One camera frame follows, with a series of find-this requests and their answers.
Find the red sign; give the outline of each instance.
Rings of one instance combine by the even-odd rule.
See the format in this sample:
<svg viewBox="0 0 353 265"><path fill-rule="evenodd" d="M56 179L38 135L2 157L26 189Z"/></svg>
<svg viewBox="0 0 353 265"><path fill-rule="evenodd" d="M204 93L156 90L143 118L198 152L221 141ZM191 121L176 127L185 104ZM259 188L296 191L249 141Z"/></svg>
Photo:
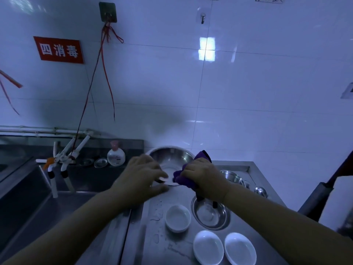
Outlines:
<svg viewBox="0 0 353 265"><path fill-rule="evenodd" d="M41 60L82 63L79 40L33 36Z"/></svg>

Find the white plate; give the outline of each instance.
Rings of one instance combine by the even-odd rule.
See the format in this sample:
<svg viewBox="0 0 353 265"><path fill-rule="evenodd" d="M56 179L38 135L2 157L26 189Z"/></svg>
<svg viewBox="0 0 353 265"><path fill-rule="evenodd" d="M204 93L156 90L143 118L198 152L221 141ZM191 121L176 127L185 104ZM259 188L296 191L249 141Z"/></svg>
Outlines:
<svg viewBox="0 0 353 265"><path fill-rule="evenodd" d="M190 223L191 214L185 206L171 206L165 214L165 224L172 232L184 232Z"/></svg>
<svg viewBox="0 0 353 265"><path fill-rule="evenodd" d="M224 255L221 239L213 232L200 231L194 239L194 254L201 265L218 265Z"/></svg>
<svg viewBox="0 0 353 265"><path fill-rule="evenodd" d="M256 251L244 235L232 232L224 240L226 257L232 265L255 265Z"/></svg>

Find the left hand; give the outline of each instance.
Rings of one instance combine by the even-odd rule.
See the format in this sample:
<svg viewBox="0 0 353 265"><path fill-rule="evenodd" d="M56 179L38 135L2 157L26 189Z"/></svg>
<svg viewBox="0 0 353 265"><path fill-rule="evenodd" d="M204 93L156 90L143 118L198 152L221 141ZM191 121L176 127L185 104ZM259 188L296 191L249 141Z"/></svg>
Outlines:
<svg viewBox="0 0 353 265"><path fill-rule="evenodd" d="M139 205L146 200L168 191L168 186L159 184L151 187L159 177L168 178L159 164L151 156L133 157L123 173L108 190L124 208Z"/></svg>

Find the orange faucet handle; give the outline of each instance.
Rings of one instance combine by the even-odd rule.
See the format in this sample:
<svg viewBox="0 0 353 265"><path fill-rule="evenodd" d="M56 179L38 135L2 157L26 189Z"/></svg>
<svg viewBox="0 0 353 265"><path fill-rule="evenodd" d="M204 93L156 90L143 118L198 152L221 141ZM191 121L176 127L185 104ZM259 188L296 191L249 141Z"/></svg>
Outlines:
<svg viewBox="0 0 353 265"><path fill-rule="evenodd" d="M49 157L49 158L47 159L47 162L46 162L45 165L43 166L43 169L44 169L44 170L47 170L48 167L49 167L49 165L52 165L52 164L54 164L54 163L55 163L55 158L54 158L54 157Z"/></svg>

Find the faucet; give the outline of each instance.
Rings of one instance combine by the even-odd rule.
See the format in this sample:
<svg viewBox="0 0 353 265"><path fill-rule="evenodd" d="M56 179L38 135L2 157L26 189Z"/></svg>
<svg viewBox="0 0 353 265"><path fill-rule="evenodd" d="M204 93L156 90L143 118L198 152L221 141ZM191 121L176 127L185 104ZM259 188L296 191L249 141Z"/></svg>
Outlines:
<svg viewBox="0 0 353 265"><path fill-rule="evenodd" d="M48 176L50 178L51 191L53 193L53 198L58 197L58 191L56 188L55 174L54 174L53 168L56 167L59 162L62 163L61 169L60 169L60 174L63 177L65 184L67 185L69 191L71 193L74 193L75 189L72 186L71 180L68 176L67 166L69 164L74 163L74 160L79 156L81 149L87 143L87 141L91 138L92 135L93 135L92 131L87 132L86 137L83 139L83 141L80 143L80 145L78 145L76 149L73 149L68 155L66 155L66 153L73 146L73 143L75 141L75 137L73 137L72 140L70 140L70 142L65 146L65 148L59 153L58 153L58 142L57 141L54 142L53 157L48 158L46 160L46 164L43 167L44 170L48 169Z"/></svg>

